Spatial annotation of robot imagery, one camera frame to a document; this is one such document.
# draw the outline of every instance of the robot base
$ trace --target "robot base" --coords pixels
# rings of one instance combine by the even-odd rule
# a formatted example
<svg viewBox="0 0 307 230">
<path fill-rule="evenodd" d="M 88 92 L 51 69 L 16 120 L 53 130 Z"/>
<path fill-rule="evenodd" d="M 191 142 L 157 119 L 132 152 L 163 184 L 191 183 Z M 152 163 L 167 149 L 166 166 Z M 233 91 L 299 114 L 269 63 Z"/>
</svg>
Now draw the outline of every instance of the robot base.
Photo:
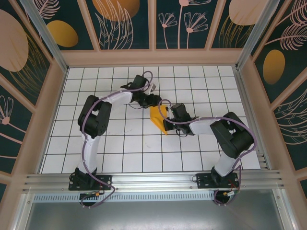
<svg viewBox="0 0 307 230">
<path fill-rule="evenodd" d="M 196 174 L 197 188 L 231 188 L 231 183 L 236 187 L 239 186 L 238 175 L 235 172 L 229 173 L 225 177 L 221 177 L 219 185 L 212 179 L 211 173 L 198 173 Z"/>
<path fill-rule="evenodd" d="M 112 176 L 111 175 L 96 175 L 96 171 L 93 172 L 93 175 L 105 182 L 106 184 L 112 184 Z M 79 171 L 77 168 L 75 170 L 74 175 L 70 176 L 70 182 L 68 190 L 70 191 L 99 191 L 99 190 L 111 190 L 109 186 L 104 184 L 100 184 L 89 174 L 84 174 L 83 172 Z"/>
</svg>

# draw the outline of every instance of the metal rail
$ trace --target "metal rail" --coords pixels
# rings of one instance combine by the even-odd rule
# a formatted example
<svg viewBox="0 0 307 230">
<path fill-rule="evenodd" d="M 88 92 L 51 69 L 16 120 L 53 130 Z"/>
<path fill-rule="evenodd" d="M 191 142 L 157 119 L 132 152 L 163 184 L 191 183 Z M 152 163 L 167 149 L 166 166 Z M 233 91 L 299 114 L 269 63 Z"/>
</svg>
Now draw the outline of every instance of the metal rail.
<svg viewBox="0 0 307 230">
<path fill-rule="evenodd" d="M 114 173 L 112 184 L 120 192 L 199 191 L 192 178 L 200 172 Z M 69 191 L 69 174 L 28 175 L 24 193 L 77 193 Z M 279 171 L 243 170 L 241 189 L 283 188 Z"/>
</svg>

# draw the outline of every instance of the orange circle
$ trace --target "orange circle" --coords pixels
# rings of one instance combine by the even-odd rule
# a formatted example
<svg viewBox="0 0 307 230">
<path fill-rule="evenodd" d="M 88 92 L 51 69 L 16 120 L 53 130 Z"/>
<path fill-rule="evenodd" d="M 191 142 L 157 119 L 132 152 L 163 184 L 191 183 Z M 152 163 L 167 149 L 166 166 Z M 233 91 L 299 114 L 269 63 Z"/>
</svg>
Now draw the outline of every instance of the orange circle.
<svg viewBox="0 0 307 230">
<path fill-rule="evenodd" d="M 110 21 L 124 21 L 124 9 L 130 18 L 134 17 L 140 8 L 140 0 L 93 0 L 96 10 Z"/>
</svg>

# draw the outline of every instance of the metal plate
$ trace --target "metal plate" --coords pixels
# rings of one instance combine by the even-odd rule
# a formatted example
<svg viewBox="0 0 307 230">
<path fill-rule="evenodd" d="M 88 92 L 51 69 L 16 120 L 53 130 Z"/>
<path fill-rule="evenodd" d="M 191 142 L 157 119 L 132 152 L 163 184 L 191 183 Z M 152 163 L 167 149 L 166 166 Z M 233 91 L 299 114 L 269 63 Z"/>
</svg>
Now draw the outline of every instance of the metal plate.
<svg viewBox="0 0 307 230">
<path fill-rule="evenodd" d="M 112 184 L 112 176 L 111 175 L 96 175 L 96 178 L 98 178 L 99 180 L 101 180 L 105 183 L 108 183 L 108 181 L 110 181 L 110 184 Z M 72 184 L 70 183 L 69 187 L 68 187 L 68 189 L 70 191 L 111 190 L 111 188 L 109 186 L 106 186 L 106 185 L 103 185 L 103 184 L 99 188 L 100 184 L 98 182 L 95 182 L 95 184 L 92 187 L 90 187 L 86 184 L 82 184 L 82 183 L 79 184 L 78 180 L 77 180 L 77 176 L 75 176 L 75 175 L 71 176 L 71 182 L 72 182 Z"/>
<path fill-rule="evenodd" d="M 219 186 L 212 180 L 211 173 L 196 174 L 196 180 L 198 188 L 231 188 L 231 183 L 236 187 L 239 186 L 238 175 L 235 172 L 223 177 Z"/>
</svg>

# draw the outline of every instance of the grid line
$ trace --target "grid line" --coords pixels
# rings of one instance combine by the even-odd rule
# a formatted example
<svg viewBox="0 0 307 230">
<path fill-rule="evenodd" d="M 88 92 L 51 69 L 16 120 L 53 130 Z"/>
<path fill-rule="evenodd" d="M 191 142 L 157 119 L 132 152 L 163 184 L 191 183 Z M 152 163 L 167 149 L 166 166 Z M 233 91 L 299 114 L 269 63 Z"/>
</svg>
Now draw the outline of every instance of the grid line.
<svg viewBox="0 0 307 230">
<path fill-rule="evenodd" d="M 233 108 L 235 111 L 238 110 L 242 111 L 241 106 L 238 103 L 242 103 L 242 102 L 235 102 L 240 100 L 240 98 L 237 96 L 235 90 L 233 91 L 225 91 L 225 89 L 227 88 L 234 88 L 235 85 L 233 85 L 232 80 L 225 80 L 222 79 L 221 75 L 220 75 L 220 71 L 218 69 L 218 74 L 219 76 L 216 77 L 205 77 L 205 76 L 200 76 L 200 75 L 205 75 L 204 73 L 204 68 L 198 68 L 198 69 L 189 69 L 186 70 L 186 68 L 188 67 L 181 67 L 181 68 L 175 68 L 174 66 L 169 66 L 166 68 L 160 68 L 160 67 L 156 67 L 156 69 L 158 70 L 157 72 L 157 76 L 154 76 L 154 83 L 157 85 L 157 88 L 153 93 L 155 94 L 159 94 L 162 95 L 163 99 L 170 99 L 171 101 L 173 101 L 173 104 L 175 103 L 180 103 L 182 101 L 184 101 L 184 104 L 187 107 L 187 111 L 188 113 L 192 113 L 194 112 L 195 116 L 203 116 L 202 113 L 204 112 L 205 114 L 207 112 L 209 112 L 209 109 L 211 111 L 210 115 L 213 116 L 213 113 L 219 112 L 220 109 L 225 109 L 226 111 L 226 106 L 227 106 L 227 111 L 229 111 L 229 108 Z M 80 107 L 82 107 L 82 103 L 80 103 L 81 100 L 83 100 L 83 98 L 86 96 L 86 94 L 92 94 L 94 93 L 95 95 L 104 95 L 103 92 L 105 92 L 105 94 L 109 94 L 110 92 L 114 92 L 115 89 L 112 90 L 113 87 L 115 87 L 114 83 L 123 83 L 123 79 L 129 81 L 132 81 L 133 78 L 130 77 L 129 78 L 129 74 L 131 74 L 131 72 L 133 73 L 137 73 L 137 71 L 142 70 L 141 68 L 136 70 L 136 69 L 131 69 L 131 68 L 127 68 L 127 70 L 122 71 L 122 73 L 119 72 L 119 74 L 125 74 L 128 77 L 125 78 L 116 78 L 116 82 L 115 82 L 115 78 L 114 78 L 114 73 L 115 73 L 115 68 L 112 69 L 106 69 L 106 71 L 108 72 L 108 78 L 102 78 L 101 75 L 103 72 L 105 72 L 105 70 L 103 70 L 103 68 L 99 68 L 98 71 L 97 69 L 95 70 L 95 72 L 91 72 L 91 74 L 95 73 L 97 74 L 97 78 L 90 78 L 92 79 L 91 81 L 88 81 L 86 83 L 86 86 L 89 86 L 88 83 L 90 83 L 91 87 L 94 89 L 93 91 L 81 91 L 82 89 L 86 89 L 86 87 L 81 87 L 82 86 L 82 80 L 86 79 L 86 80 L 90 80 L 88 78 L 84 78 L 84 74 L 85 72 L 90 72 L 87 71 L 86 69 L 82 68 L 81 70 L 79 70 L 79 72 L 77 74 L 79 74 L 79 76 L 82 76 L 81 79 L 78 79 L 78 81 L 81 81 L 79 87 L 79 91 L 75 91 L 75 92 L 71 92 L 69 91 L 69 89 L 76 89 L 76 86 L 78 84 L 75 84 L 75 82 L 70 81 L 71 85 L 67 88 L 67 90 L 69 92 L 66 92 L 65 90 L 63 90 L 62 94 L 61 94 L 61 99 L 60 99 L 60 104 L 57 108 L 57 112 L 56 112 L 56 116 L 55 116 L 55 121 L 61 121 L 59 124 L 61 124 L 60 126 L 57 125 L 56 129 L 54 129 L 55 126 L 55 122 L 53 125 L 53 130 L 51 132 L 50 138 L 56 138 L 53 139 L 53 142 L 50 144 L 50 139 L 48 141 L 48 146 L 47 146 L 47 150 L 46 153 L 49 151 L 48 155 L 54 155 L 54 156 L 58 156 L 58 157 L 52 157 L 50 159 L 48 159 L 48 157 L 45 157 L 44 162 L 42 163 L 42 171 L 44 171 L 44 168 L 48 168 L 45 169 L 46 172 L 50 172 L 50 162 L 55 160 L 60 161 L 56 162 L 56 164 L 58 164 L 57 167 L 57 172 L 64 172 L 67 170 L 72 170 L 72 164 L 69 162 L 67 162 L 65 164 L 65 160 L 68 159 L 76 159 L 76 156 L 74 157 L 67 157 L 68 155 L 78 155 L 80 154 L 80 152 L 78 151 L 78 147 L 75 148 L 71 148 L 72 145 L 74 145 L 74 143 L 77 143 L 78 140 L 78 136 L 80 136 L 81 134 L 79 132 L 77 132 L 77 126 L 76 126 L 76 120 L 78 119 L 76 117 L 76 114 L 79 112 Z M 221 87 L 220 84 L 218 83 L 217 79 L 210 79 L 209 78 L 219 78 L 219 81 L 221 82 Z M 98 81 L 99 79 L 109 79 L 107 81 Z M 71 80 L 71 79 L 66 79 L 65 80 L 65 86 L 67 85 L 68 81 L 67 80 Z M 209 96 L 209 90 L 211 90 L 210 93 L 212 93 L 212 100 Z M 223 94 L 224 96 L 222 96 L 220 94 L 221 97 L 218 97 L 219 94 L 218 92 L 214 92 L 214 90 L 223 90 Z M 212 162 L 212 160 L 217 159 L 218 156 L 221 154 L 221 149 L 220 148 L 216 148 L 214 145 L 214 148 L 211 147 L 207 147 L 207 145 L 204 145 L 204 143 L 201 143 L 201 137 L 198 136 L 198 139 L 195 139 L 194 141 L 198 141 L 198 145 L 199 145 L 199 151 L 192 151 L 192 149 L 195 149 L 195 147 L 197 147 L 197 143 L 195 143 L 196 145 L 194 147 L 192 147 L 192 142 L 190 141 L 185 141 L 184 139 L 182 139 L 183 137 L 178 137 L 175 138 L 174 136 L 176 134 L 174 134 L 173 132 L 169 133 L 168 136 L 170 136 L 169 139 L 164 140 L 163 138 L 163 133 L 159 130 L 159 132 L 157 131 L 149 131 L 147 132 L 148 129 L 151 130 L 151 128 L 148 128 L 148 126 L 146 126 L 146 130 L 144 127 L 144 124 L 146 125 L 152 125 L 151 122 L 149 121 L 150 118 L 148 117 L 148 115 L 146 115 L 145 117 L 145 113 L 148 114 L 148 109 L 142 109 L 140 110 L 140 112 L 135 112 L 134 110 L 132 110 L 132 114 L 129 113 L 129 111 L 127 112 L 127 109 L 130 111 L 130 108 L 127 105 L 124 105 L 121 109 L 121 111 L 119 111 L 119 113 L 114 113 L 116 116 L 114 116 L 114 118 L 110 117 L 110 121 L 113 121 L 111 125 L 109 125 L 109 127 L 107 128 L 107 130 L 113 130 L 113 132 L 109 134 L 108 131 L 106 131 L 106 133 L 103 135 L 102 138 L 104 138 L 105 142 L 101 144 L 100 149 L 99 149 L 99 153 L 97 154 L 100 158 L 99 161 L 102 160 L 102 165 L 101 165 L 101 170 L 102 172 L 104 171 L 104 173 L 111 173 L 111 172 L 126 172 L 128 170 L 129 167 L 129 172 L 131 170 L 136 171 L 136 172 L 151 172 L 151 171 L 155 171 L 155 172 L 166 172 L 166 171 L 173 171 L 173 172 L 182 172 L 185 171 L 183 166 L 185 165 L 185 168 L 187 169 L 187 171 L 185 172 L 189 172 L 188 170 L 192 169 L 193 167 L 197 167 L 195 169 L 202 169 L 202 170 L 207 170 L 207 168 L 210 166 L 210 164 L 208 165 L 207 160 L 209 159 L 209 162 Z M 127 132 L 127 128 L 126 125 L 128 124 L 127 120 L 135 120 L 135 121 L 131 121 L 133 122 L 132 125 L 133 128 L 137 129 L 139 128 L 140 130 L 137 131 L 138 133 L 131 133 L 131 132 Z M 121 122 L 124 123 L 124 128 L 122 129 L 121 127 Z M 122 132 L 122 130 L 124 130 L 124 133 L 117 133 L 115 132 L 115 128 L 118 128 L 118 130 L 120 130 Z M 134 137 L 139 138 L 139 142 L 137 142 L 138 144 L 138 151 L 134 148 Z M 158 138 L 157 141 L 161 141 L 161 150 L 159 150 L 158 146 L 154 145 L 154 142 L 152 141 L 152 139 L 148 136 L 152 136 L 153 139 Z M 122 145 L 122 149 L 118 148 L 114 148 L 116 146 L 113 147 L 113 145 L 108 142 L 108 145 L 106 143 L 106 138 L 110 138 L 110 139 L 114 139 L 115 141 L 117 140 L 117 138 L 120 139 L 120 142 L 115 142 L 114 145 L 116 144 L 120 144 Z M 59 144 L 61 144 L 60 148 L 57 146 L 57 143 L 55 141 L 60 141 Z M 188 152 L 199 152 L 200 154 L 200 158 L 198 156 L 198 153 L 193 153 L 189 156 Z"/>
<path fill-rule="evenodd" d="M 127 80 L 129 78 L 129 68 L 128 68 L 128 73 L 127 73 Z M 124 141 L 123 141 L 123 158 L 122 158 L 122 165 L 121 165 L 121 172 L 123 173 L 124 170 L 124 153 L 125 153 L 125 133 L 126 133 L 126 118 L 127 118 L 127 105 L 125 105 L 126 110 L 125 110 L 125 122 L 124 122 Z"/>
<path fill-rule="evenodd" d="M 76 101 L 76 107 L 75 107 L 75 110 L 74 110 L 74 112 L 73 112 L 73 118 L 74 118 L 74 116 L 75 116 L 75 112 L 76 112 L 76 109 L 77 109 L 77 103 L 78 103 L 79 93 L 78 93 L 78 97 L 77 97 L 77 101 Z M 68 148 L 68 144 L 69 144 L 70 138 L 71 138 L 71 137 L 69 136 L 69 137 L 68 137 L 68 141 L 67 141 L 67 146 L 66 146 L 66 151 L 65 151 L 65 155 L 64 155 L 64 161 L 63 161 L 63 166 L 62 166 L 61 173 L 63 173 L 64 164 L 65 164 L 65 159 L 66 159 L 66 154 L 67 154 L 67 148 Z"/>
<path fill-rule="evenodd" d="M 192 101 L 193 101 L 193 109 L 194 109 L 194 115 L 195 117 L 197 117 L 196 115 L 196 110 L 195 110 L 195 105 L 194 105 L 194 95 L 193 95 L 193 90 L 192 90 L 192 82 L 191 82 L 191 76 L 190 76 L 190 70 L 188 68 L 188 72 L 189 72 L 189 80 L 190 80 L 190 86 L 191 86 L 191 91 L 192 91 Z M 200 138 L 199 138 L 199 135 L 197 135 L 197 140 L 198 140 L 198 145 L 199 145 L 199 148 L 200 148 L 200 156 L 201 156 L 201 143 L 200 143 Z M 203 163 L 202 163 L 202 156 L 201 156 L 201 168 L 203 170 Z"/>
<path fill-rule="evenodd" d="M 112 71 L 112 79 L 113 79 L 113 76 L 114 76 L 114 67 L 113 67 L 113 71 Z M 102 167 L 101 167 L 101 172 L 103 172 L 103 169 L 104 169 L 104 161 L 105 161 L 105 152 L 106 152 L 106 136 L 105 136 L 105 145 L 104 145 L 104 155 L 102 157 Z"/>
<path fill-rule="evenodd" d="M 176 91 L 176 76 L 175 76 L 175 67 L 173 67 L 173 72 L 174 72 L 174 83 L 175 83 L 175 96 L 176 96 L 176 103 L 177 101 L 177 91 Z M 183 170 L 183 159 L 182 159 L 182 146 L 181 146 L 181 136 L 179 136 L 179 143 L 180 143 L 180 156 L 181 156 L 181 169 Z"/>
</svg>

